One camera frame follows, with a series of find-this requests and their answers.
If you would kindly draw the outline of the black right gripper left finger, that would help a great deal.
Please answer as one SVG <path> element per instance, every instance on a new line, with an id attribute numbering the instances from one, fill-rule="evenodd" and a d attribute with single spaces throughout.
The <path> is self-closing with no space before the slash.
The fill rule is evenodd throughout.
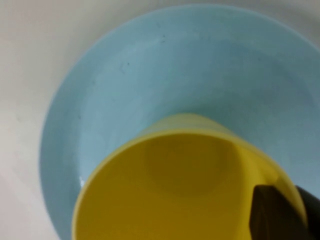
<path id="1" fill-rule="evenodd" d="M 254 187 L 249 229 L 253 240 L 304 240 L 306 226 L 274 186 Z"/>

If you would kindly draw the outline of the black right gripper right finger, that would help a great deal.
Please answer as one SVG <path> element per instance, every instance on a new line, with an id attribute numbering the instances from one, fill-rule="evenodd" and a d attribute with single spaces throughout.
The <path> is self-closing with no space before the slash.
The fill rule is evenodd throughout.
<path id="1" fill-rule="evenodd" d="M 300 186 L 296 186 L 306 210 L 308 231 L 313 240 L 320 239 L 320 200 Z"/>

